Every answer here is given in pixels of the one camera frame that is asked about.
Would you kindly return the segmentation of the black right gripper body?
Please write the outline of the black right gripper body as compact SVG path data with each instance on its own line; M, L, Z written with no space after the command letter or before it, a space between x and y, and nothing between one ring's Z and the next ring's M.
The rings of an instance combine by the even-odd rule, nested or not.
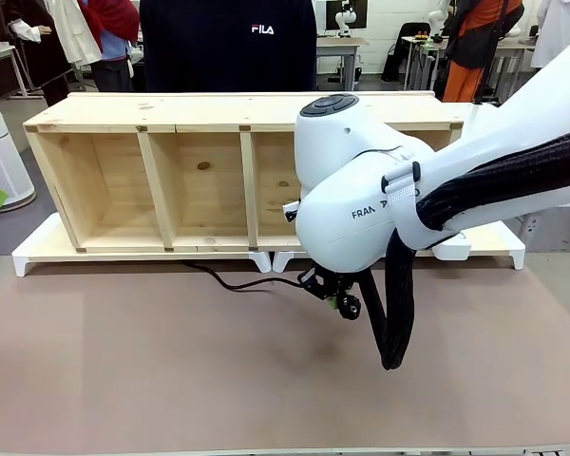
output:
M336 273L315 265L313 295L333 297L346 295L355 283L355 274Z

